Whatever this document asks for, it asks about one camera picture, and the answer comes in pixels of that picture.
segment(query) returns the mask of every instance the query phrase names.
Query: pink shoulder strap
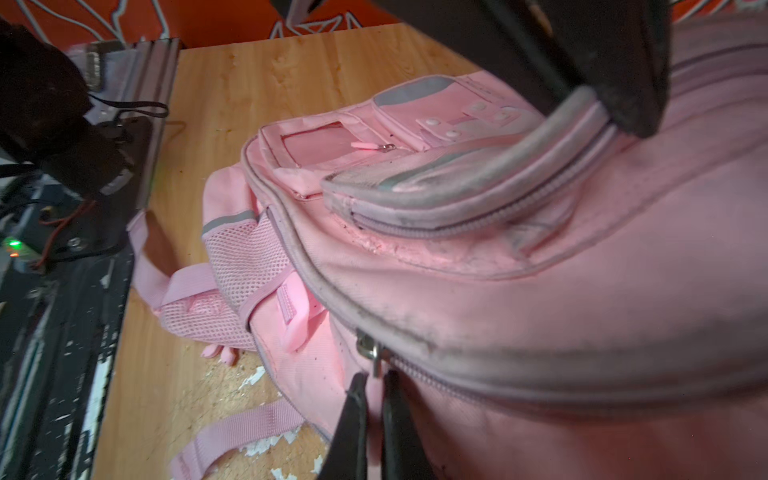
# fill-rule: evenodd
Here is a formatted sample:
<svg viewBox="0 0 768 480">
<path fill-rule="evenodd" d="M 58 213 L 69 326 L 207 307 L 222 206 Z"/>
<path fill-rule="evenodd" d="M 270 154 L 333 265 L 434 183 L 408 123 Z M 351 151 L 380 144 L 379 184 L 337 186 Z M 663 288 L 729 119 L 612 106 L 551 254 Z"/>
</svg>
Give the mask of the pink shoulder strap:
<svg viewBox="0 0 768 480">
<path fill-rule="evenodd" d="M 224 453 L 293 430 L 304 418 L 285 399 L 206 426 L 170 462 L 174 480 L 201 480 Z"/>
<path fill-rule="evenodd" d="M 133 285 L 139 296 L 153 309 L 209 290 L 217 290 L 214 271 L 209 263 L 199 263 L 182 268 L 170 278 L 144 254 L 147 242 L 146 212 L 140 211 L 128 224 L 128 237 L 134 249 Z"/>
</svg>

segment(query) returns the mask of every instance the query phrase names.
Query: front pocket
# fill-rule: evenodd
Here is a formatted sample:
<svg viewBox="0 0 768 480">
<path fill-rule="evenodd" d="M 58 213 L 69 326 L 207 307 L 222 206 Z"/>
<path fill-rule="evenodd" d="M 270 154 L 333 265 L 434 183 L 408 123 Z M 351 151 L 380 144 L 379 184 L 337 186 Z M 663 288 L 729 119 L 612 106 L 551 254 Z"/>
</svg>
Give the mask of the front pocket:
<svg viewBox="0 0 768 480">
<path fill-rule="evenodd" d="M 356 110 L 370 110 L 361 105 Z M 298 200 L 322 193 L 320 180 L 360 164 L 410 153 L 401 141 L 369 127 L 360 117 L 331 112 L 263 127 L 260 153 L 275 180 Z"/>
<path fill-rule="evenodd" d="M 496 94 L 468 78 L 432 75 L 376 95 L 377 118 L 417 151 L 523 134 L 544 118 L 512 89 Z"/>
</svg>

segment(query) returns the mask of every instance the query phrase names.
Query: screw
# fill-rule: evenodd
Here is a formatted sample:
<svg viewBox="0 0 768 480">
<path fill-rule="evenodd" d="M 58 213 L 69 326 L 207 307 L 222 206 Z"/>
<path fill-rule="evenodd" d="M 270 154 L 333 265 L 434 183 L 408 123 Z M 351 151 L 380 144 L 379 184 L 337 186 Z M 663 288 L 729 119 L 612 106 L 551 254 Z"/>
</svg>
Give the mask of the screw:
<svg viewBox="0 0 768 480">
<path fill-rule="evenodd" d="M 85 248 L 85 242 L 80 237 L 72 237 L 67 240 L 67 247 L 73 252 L 80 252 Z"/>
</svg>

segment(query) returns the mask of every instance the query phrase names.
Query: white line drawing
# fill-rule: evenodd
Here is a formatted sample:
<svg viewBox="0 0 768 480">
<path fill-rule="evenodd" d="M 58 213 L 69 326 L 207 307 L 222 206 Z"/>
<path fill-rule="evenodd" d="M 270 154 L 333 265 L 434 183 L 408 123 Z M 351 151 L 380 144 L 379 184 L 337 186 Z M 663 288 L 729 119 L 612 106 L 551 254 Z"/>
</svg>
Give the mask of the white line drawing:
<svg viewBox="0 0 768 480">
<path fill-rule="evenodd" d="M 714 15 L 718 13 L 720 10 L 725 8 L 725 6 L 728 5 L 729 3 L 730 3 L 730 0 L 721 0 L 720 4 L 718 4 L 717 7 L 712 9 L 712 11 L 710 12 L 710 15 Z"/>
<path fill-rule="evenodd" d="M 270 31 L 270 40 L 272 40 L 273 38 L 284 38 L 283 37 L 283 22 L 280 21 L 280 20 L 275 22 L 275 25 L 272 25 L 272 31 Z"/>
<path fill-rule="evenodd" d="M 112 25 L 114 25 L 114 29 L 120 33 L 121 38 L 125 38 L 123 36 L 123 29 L 120 28 L 120 17 L 123 16 L 125 13 L 125 9 L 128 8 L 128 0 L 120 0 L 120 3 L 118 3 L 118 7 L 112 12 L 110 17 L 112 18 Z"/>
<path fill-rule="evenodd" d="M 123 35 L 120 34 L 117 29 L 115 29 L 112 25 L 109 24 L 106 20 L 104 20 L 104 17 L 99 15 L 91 6 L 87 3 L 85 3 L 85 0 L 75 0 L 77 3 L 80 4 L 82 8 L 85 8 L 85 10 L 88 11 L 91 15 L 93 15 L 99 23 L 101 23 L 104 28 L 106 28 L 114 37 L 120 41 L 121 44 L 125 45 L 125 40 L 123 39 Z"/>
<path fill-rule="evenodd" d="M 88 31 L 91 35 L 93 35 L 96 40 L 103 41 L 104 38 L 99 35 L 97 31 L 95 31 L 93 28 L 89 27 L 88 25 L 84 23 L 80 23 L 77 20 L 73 20 L 72 18 L 69 18 L 67 16 L 64 16 L 60 13 L 54 12 L 51 10 L 48 6 L 44 5 L 40 0 L 29 0 L 30 2 L 37 5 L 43 12 L 46 12 L 60 20 L 64 20 L 65 22 L 72 23 L 73 25 L 77 25 L 80 28 L 84 28 Z M 106 28 L 114 37 L 121 43 L 123 46 L 127 45 L 125 42 L 125 37 L 123 35 L 123 29 L 120 26 L 120 17 L 125 14 L 125 11 L 128 8 L 128 0 L 120 0 L 118 3 L 118 6 L 113 12 L 110 14 L 110 19 L 112 20 L 112 23 L 107 22 L 104 17 L 98 14 L 85 0 L 75 0 L 82 8 L 85 9 L 86 12 L 91 14 L 92 17 L 96 19 L 97 22 L 101 23 L 104 28 Z M 154 12 L 157 15 L 157 20 L 160 22 L 161 27 L 163 28 L 163 31 L 160 33 L 160 40 L 164 40 L 166 38 L 170 38 L 170 29 L 168 28 L 168 22 L 165 19 L 165 14 L 163 13 L 163 9 L 160 5 L 160 0 L 151 0 L 152 6 L 154 8 Z M 22 10 L 22 13 L 29 21 L 29 24 L 32 26 L 32 30 L 35 31 L 35 34 L 44 41 L 45 43 L 50 44 L 51 41 L 48 39 L 48 36 L 43 31 L 40 24 L 38 24 L 37 19 L 32 14 L 32 12 L 29 10 L 29 7 L 25 3 L 25 0 L 16 0 L 16 4 L 18 5 L 19 9 Z"/>
<path fill-rule="evenodd" d="M 160 33 L 160 40 L 170 38 L 168 30 L 168 22 L 165 21 L 165 15 L 163 15 L 163 9 L 160 8 L 160 2 L 158 0 L 152 0 L 154 6 L 154 12 L 157 14 L 157 19 L 160 20 L 160 25 L 163 27 L 162 33 Z"/>
<path fill-rule="evenodd" d="M 282 20 L 278 20 L 275 22 L 275 25 L 272 25 L 269 38 L 270 40 L 273 38 L 285 38 L 285 31 L 283 30 L 284 28 L 287 28 L 294 35 L 310 35 L 313 33 L 326 33 L 328 31 L 336 31 L 343 20 L 346 20 L 346 27 L 348 30 L 352 28 L 362 28 L 362 25 L 360 24 L 357 17 L 352 12 L 346 12 L 344 15 L 339 13 L 337 16 L 327 20 L 299 23 L 293 27 L 284 24 Z"/>
<path fill-rule="evenodd" d="M 27 18 L 27 20 L 29 20 L 30 25 L 32 25 L 32 30 L 35 30 L 35 33 L 38 34 L 38 37 L 40 37 L 42 41 L 50 44 L 51 41 L 48 40 L 47 36 L 45 36 L 45 32 L 43 31 L 42 28 L 40 28 L 40 25 L 38 24 L 37 19 L 32 14 L 32 12 L 29 11 L 29 8 L 27 8 L 27 4 L 24 3 L 24 0 L 16 0 L 16 3 L 24 13 L 24 16 Z"/>
<path fill-rule="evenodd" d="M 344 18 L 346 18 L 347 30 L 352 30 L 353 28 L 362 28 L 362 25 L 360 22 L 358 22 L 357 17 L 352 12 L 345 13 Z"/>
<path fill-rule="evenodd" d="M 678 21 L 678 22 L 682 22 L 683 20 L 687 20 L 687 19 L 689 19 L 689 18 L 693 17 L 693 16 L 694 16 L 696 13 L 698 13 L 698 12 L 699 12 L 699 10 L 701 10 L 702 8 L 704 8 L 704 6 L 705 6 L 707 3 L 709 3 L 709 2 L 710 2 L 710 0 L 700 0 L 700 1 L 699 1 L 699 3 L 697 3 L 696 5 L 694 5 L 693 7 L 691 7 L 691 8 L 690 8 L 690 10 L 688 10 L 687 12 L 685 12 L 685 13 L 683 14 L 683 16 L 681 16 L 680 18 L 678 18 L 678 19 L 677 19 L 677 21 Z"/>
<path fill-rule="evenodd" d="M 101 35 L 99 35 L 97 31 L 95 31 L 93 28 L 87 26 L 85 23 L 80 23 L 77 20 L 72 20 L 69 17 L 65 17 L 65 16 L 63 16 L 61 14 L 58 14 L 58 13 L 54 12 L 50 8 L 48 8 L 45 5 L 43 5 L 42 3 L 40 3 L 40 0 L 29 0 L 29 1 L 34 3 L 35 5 L 37 5 L 38 7 L 40 7 L 40 9 L 42 9 L 43 12 L 49 13 L 49 14 L 55 16 L 56 18 L 64 20 L 65 22 L 72 23 L 73 25 L 77 25 L 78 27 L 85 28 L 86 30 L 88 30 L 91 33 L 91 35 L 96 37 L 96 39 L 99 40 L 99 41 L 103 41 L 104 40 L 104 38 Z"/>
</svg>

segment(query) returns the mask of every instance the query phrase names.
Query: gray reflective trim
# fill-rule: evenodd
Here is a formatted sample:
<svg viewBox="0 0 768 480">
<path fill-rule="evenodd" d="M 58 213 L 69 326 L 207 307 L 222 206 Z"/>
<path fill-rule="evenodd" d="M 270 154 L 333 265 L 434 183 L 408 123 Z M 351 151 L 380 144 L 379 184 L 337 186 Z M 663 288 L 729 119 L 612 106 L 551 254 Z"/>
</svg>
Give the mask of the gray reflective trim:
<svg viewBox="0 0 768 480">
<path fill-rule="evenodd" d="M 447 164 L 448 162 L 452 162 L 452 161 L 456 160 L 459 157 L 463 157 L 466 154 L 470 154 L 470 153 L 476 152 L 478 150 L 481 150 L 481 149 L 480 148 L 473 148 L 471 150 L 457 152 L 457 153 L 454 153 L 454 154 L 446 154 L 446 155 L 443 155 L 442 157 L 438 158 L 437 160 L 431 161 L 431 162 L 429 162 L 426 165 L 422 165 L 419 168 L 414 168 L 413 170 L 407 170 L 407 171 L 404 171 L 404 172 L 400 172 L 397 175 L 392 175 L 390 178 L 387 178 L 387 179 L 383 180 L 379 184 L 379 190 L 391 190 L 391 189 L 394 188 L 395 185 L 399 184 L 400 182 L 402 182 L 404 180 L 408 180 L 409 178 L 411 178 L 411 177 L 413 177 L 415 175 L 418 175 L 418 174 L 423 174 L 424 172 L 429 171 L 429 170 L 431 170 L 433 168 L 441 167 L 441 166 Z"/>
<path fill-rule="evenodd" d="M 203 235 L 210 232 L 214 228 L 218 227 L 219 225 L 224 225 L 226 223 L 236 223 L 241 220 L 249 220 L 249 219 L 255 219 L 256 218 L 256 212 L 253 210 L 246 210 L 241 214 L 237 215 L 227 215 L 226 217 L 218 217 L 214 218 L 210 222 L 206 223 L 203 227 Z"/>
<path fill-rule="evenodd" d="M 405 84 L 402 87 L 395 87 L 392 90 L 383 91 L 373 98 L 373 102 L 380 107 L 383 107 L 384 105 L 404 104 L 443 91 L 452 83 L 454 83 L 454 81 L 451 78 L 424 77 L 421 80 Z"/>
</svg>

